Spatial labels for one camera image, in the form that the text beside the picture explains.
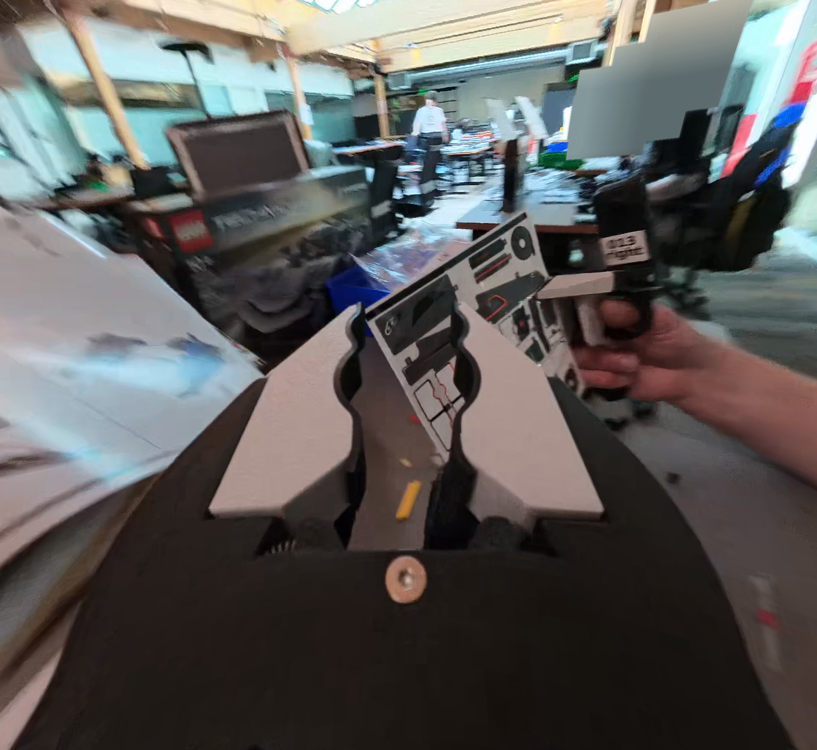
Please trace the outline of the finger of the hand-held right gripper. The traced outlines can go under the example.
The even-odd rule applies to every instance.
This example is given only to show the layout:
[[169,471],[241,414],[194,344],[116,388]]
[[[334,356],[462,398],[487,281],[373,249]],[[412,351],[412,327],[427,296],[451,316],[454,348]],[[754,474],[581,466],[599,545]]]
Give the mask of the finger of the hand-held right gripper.
[[537,291],[539,300],[576,299],[611,294],[616,289],[616,275],[612,271],[555,275]]

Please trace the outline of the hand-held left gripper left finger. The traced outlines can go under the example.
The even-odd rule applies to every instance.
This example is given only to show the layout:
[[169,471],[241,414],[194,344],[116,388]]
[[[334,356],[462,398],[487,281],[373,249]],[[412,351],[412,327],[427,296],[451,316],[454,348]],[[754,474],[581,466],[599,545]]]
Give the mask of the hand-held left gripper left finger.
[[363,347],[364,310],[354,304],[271,370],[210,501],[213,517],[351,526],[364,495],[362,422],[352,405]]

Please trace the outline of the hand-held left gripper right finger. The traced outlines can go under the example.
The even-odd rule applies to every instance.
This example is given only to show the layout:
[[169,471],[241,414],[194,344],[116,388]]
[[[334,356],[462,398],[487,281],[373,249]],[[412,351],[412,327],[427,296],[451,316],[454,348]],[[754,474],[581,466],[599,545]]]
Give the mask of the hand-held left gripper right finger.
[[603,503],[545,372],[471,307],[458,305],[457,317],[476,379],[457,418],[475,472],[470,512],[527,531],[541,519],[599,521]]

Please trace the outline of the lego sticker sheet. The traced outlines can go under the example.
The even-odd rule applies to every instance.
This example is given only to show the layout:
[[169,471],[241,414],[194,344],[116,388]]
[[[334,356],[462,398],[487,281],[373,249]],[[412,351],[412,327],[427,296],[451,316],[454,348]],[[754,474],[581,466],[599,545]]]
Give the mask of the lego sticker sheet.
[[551,278],[534,226],[520,214],[367,309],[367,325],[441,460],[448,458],[465,401],[454,381],[455,306],[472,308],[547,377],[584,395],[557,309],[537,298]]

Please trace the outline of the lego instruction booklet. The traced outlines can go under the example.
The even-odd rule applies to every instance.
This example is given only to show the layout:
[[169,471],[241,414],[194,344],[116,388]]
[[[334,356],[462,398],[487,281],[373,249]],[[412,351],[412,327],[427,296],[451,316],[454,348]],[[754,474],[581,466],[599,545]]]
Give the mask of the lego instruction booklet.
[[2,208],[2,565],[169,466],[260,376],[140,259]]

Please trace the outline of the person's right forearm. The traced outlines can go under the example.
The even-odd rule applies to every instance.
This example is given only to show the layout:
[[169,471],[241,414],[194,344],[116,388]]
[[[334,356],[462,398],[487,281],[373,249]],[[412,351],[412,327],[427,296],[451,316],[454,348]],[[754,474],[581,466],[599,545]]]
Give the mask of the person's right forearm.
[[686,371],[676,405],[812,486],[816,381],[722,342]]

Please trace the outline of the lego set box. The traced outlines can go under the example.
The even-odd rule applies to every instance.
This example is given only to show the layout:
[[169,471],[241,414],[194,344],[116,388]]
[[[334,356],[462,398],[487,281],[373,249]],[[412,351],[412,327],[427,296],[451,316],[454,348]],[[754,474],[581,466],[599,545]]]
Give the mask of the lego set box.
[[225,198],[133,200],[120,219],[169,286],[250,347],[300,340],[329,319],[326,284],[371,248],[371,212],[364,168],[330,165]]

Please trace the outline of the background wooden desk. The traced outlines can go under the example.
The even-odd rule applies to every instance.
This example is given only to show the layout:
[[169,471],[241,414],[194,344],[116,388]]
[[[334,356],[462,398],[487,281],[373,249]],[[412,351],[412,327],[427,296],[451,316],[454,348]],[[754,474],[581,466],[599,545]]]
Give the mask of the background wooden desk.
[[[571,236],[596,236],[598,228],[595,217],[580,214],[578,204],[560,202],[534,202],[523,211],[538,234],[565,234]],[[455,222],[461,231],[488,232],[516,215],[502,211],[501,203],[483,200]]]

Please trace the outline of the dark upright box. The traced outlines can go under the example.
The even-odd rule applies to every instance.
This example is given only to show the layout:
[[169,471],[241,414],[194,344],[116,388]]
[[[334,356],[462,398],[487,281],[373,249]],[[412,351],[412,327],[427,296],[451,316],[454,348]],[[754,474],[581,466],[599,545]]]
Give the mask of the dark upright box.
[[516,211],[517,201],[525,176],[526,141],[516,137],[508,140],[503,156],[503,196],[501,212],[512,214]]

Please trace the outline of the black office chair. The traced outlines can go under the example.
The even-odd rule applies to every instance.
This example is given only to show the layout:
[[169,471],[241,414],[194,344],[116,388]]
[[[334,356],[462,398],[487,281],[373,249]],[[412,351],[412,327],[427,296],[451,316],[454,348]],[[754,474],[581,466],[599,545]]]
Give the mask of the black office chair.
[[791,208],[783,169],[798,122],[771,124],[732,172],[659,209],[659,274],[682,315],[708,316],[699,274],[738,273],[768,252]]
[[418,194],[395,198],[399,178],[400,165],[396,160],[385,160],[375,167],[370,186],[369,215],[372,222],[382,221],[389,215],[396,218],[425,217],[433,210],[439,193],[434,178],[420,182]]

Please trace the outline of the clear plastic bag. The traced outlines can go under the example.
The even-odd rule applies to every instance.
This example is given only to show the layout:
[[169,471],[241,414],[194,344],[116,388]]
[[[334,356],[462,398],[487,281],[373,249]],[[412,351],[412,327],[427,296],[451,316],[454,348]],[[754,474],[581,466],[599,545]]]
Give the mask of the clear plastic bag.
[[372,285],[392,292],[413,282],[427,268],[463,251],[470,242],[469,231],[441,225],[419,226],[352,258]]

